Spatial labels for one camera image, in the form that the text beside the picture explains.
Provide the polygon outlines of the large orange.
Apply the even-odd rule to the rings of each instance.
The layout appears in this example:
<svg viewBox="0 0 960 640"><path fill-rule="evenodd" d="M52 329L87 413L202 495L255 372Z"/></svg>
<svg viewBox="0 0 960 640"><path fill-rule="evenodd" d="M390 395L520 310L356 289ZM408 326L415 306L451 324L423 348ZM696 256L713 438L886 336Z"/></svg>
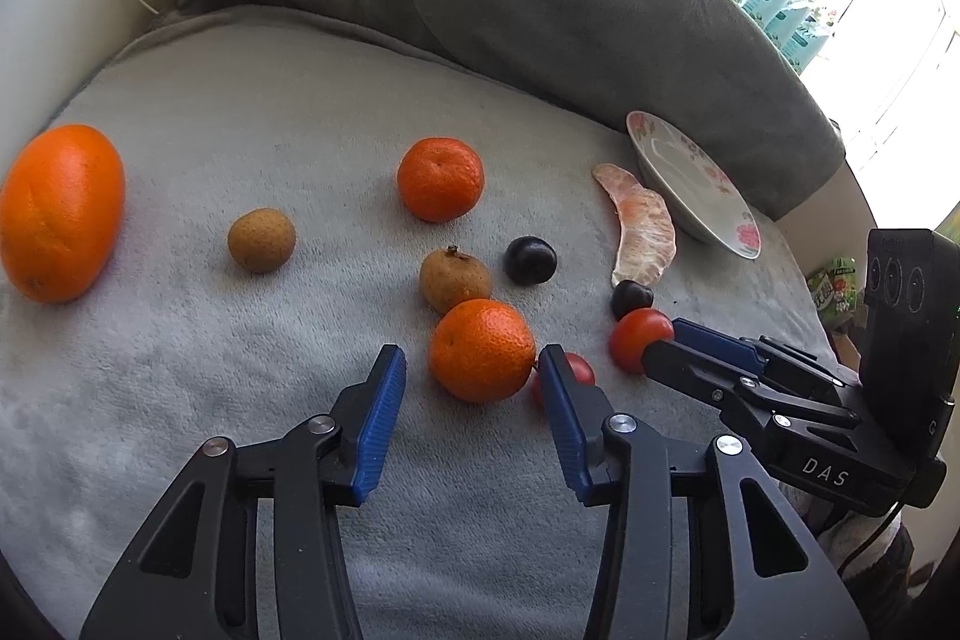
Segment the large orange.
<svg viewBox="0 0 960 640"><path fill-rule="evenodd" d="M14 289L41 304L85 294L121 234L125 172L119 152L89 125L36 136L2 185L2 266Z"/></svg>

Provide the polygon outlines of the peeled pomelo segment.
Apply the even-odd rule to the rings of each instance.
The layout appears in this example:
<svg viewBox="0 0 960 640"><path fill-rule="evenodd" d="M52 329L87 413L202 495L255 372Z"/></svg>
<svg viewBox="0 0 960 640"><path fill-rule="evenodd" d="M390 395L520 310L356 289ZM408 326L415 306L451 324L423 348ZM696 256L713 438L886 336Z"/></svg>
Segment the peeled pomelo segment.
<svg viewBox="0 0 960 640"><path fill-rule="evenodd" d="M654 286L677 253L674 221L664 198L617 164L597 164L592 177L607 193L619 220L612 286L623 281Z"/></svg>

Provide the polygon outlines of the brown longan with stem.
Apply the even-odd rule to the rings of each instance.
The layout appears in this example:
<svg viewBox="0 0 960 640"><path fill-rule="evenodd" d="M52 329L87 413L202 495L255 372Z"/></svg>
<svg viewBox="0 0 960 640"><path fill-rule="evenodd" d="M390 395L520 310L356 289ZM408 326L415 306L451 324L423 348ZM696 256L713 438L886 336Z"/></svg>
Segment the brown longan with stem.
<svg viewBox="0 0 960 640"><path fill-rule="evenodd" d="M444 315L462 302L491 298L493 280L480 260L460 252L457 245L448 245L423 259L418 287L427 304Z"/></svg>

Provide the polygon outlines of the red cherry tomato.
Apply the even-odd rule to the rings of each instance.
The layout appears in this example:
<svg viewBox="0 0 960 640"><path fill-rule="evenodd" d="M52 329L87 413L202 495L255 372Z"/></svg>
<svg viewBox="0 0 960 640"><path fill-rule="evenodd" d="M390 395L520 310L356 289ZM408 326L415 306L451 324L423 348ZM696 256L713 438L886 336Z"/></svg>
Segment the red cherry tomato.
<svg viewBox="0 0 960 640"><path fill-rule="evenodd" d="M608 340L613 364L631 375L643 375L644 351L663 339L674 338L674 323L656 308L636 308L615 325Z"/></svg>
<svg viewBox="0 0 960 640"><path fill-rule="evenodd" d="M583 385L594 385L594 383L596 383L596 374L594 374L594 370L592 370L589 362L587 362L583 356L579 356L579 354L576 353L566 353L566 360L571 370L573 370L574 378L576 378L578 383L582 383ZM534 398L537 408L544 408L544 397L542 396L539 374L534 374L534 377L532 377L532 398Z"/></svg>

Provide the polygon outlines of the dark plum smaller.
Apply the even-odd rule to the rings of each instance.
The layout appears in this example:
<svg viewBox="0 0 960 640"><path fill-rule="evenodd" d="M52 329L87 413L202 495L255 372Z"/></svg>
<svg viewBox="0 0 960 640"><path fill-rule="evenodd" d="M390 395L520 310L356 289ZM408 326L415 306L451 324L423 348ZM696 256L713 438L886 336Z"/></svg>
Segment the dark plum smaller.
<svg viewBox="0 0 960 640"><path fill-rule="evenodd" d="M617 321L623 320L626 315L651 308L654 304L654 292L651 287L636 283L633 280L620 281L613 287L612 299L610 299L610 310L613 318Z"/></svg>

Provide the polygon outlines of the floral white plate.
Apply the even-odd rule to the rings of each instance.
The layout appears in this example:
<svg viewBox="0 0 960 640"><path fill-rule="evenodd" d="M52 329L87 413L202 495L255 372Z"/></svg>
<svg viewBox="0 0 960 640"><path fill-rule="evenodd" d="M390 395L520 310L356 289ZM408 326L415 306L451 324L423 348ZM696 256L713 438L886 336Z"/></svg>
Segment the floral white plate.
<svg viewBox="0 0 960 640"><path fill-rule="evenodd" d="M754 211L726 172L692 138L654 113L631 110L626 133L641 179L664 197L688 236L754 262L763 239Z"/></svg>

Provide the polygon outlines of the dark plum larger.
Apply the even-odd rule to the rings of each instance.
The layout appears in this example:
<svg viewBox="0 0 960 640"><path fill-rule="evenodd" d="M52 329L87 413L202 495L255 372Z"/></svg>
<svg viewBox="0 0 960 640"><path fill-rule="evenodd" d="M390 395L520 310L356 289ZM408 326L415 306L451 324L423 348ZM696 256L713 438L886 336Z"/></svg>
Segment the dark plum larger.
<svg viewBox="0 0 960 640"><path fill-rule="evenodd" d="M553 247L535 236L517 237L503 255L506 276L517 286L544 284L553 278L558 257Z"/></svg>

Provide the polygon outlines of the light grey seat blanket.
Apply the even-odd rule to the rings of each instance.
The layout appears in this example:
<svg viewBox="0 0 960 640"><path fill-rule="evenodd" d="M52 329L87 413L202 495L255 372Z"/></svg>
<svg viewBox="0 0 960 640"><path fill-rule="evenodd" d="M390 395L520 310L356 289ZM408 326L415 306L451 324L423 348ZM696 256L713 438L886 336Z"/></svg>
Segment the light grey seat blanket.
<svg viewBox="0 0 960 640"><path fill-rule="evenodd" d="M592 177L631 166L623 133L475 74L340 37L306 14L238 10L152 32L64 108L127 175L125 223L91 291L60 307L2 294L2 549L75 637L151 507L213 435L279 437L331 409L384 344L409 380L381 484L340 518L364 635L576 638L605 516L563 481L527 393L460 403L433 380L418 271L457 245L498 268L509 242L555 248L548 283L498 280L537 341L583 356L617 408L709 442L715 409L608 355L619 226ZM395 174L421 138L482 159L477 206L443 224ZM275 208L291 259L252 275L228 252Z"/></svg>

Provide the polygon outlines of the green snack packet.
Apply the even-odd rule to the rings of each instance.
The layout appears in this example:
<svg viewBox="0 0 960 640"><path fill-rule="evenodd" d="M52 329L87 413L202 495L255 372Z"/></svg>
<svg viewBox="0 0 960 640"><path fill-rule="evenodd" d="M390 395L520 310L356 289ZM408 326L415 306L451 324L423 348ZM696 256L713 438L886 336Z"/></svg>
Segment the green snack packet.
<svg viewBox="0 0 960 640"><path fill-rule="evenodd" d="M841 331L854 319L857 305L857 265L851 257L836 257L805 278L823 328Z"/></svg>

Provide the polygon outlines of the mandarin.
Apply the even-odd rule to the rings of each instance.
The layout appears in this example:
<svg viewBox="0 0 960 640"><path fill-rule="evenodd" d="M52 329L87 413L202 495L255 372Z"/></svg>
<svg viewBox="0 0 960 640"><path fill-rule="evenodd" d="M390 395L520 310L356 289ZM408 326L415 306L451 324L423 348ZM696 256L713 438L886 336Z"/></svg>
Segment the mandarin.
<svg viewBox="0 0 960 640"><path fill-rule="evenodd" d="M485 169L467 143L430 136L405 152L395 181L400 200L415 218L443 224L477 206L485 188Z"/></svg>
<svg viewBox="0 0 960 640"><path fill-rule="evenodd" d="M521 392L536 357L534 333L516 308L470 299L451 308L434 328L428 369L464 403L498 403Z"/></svg>

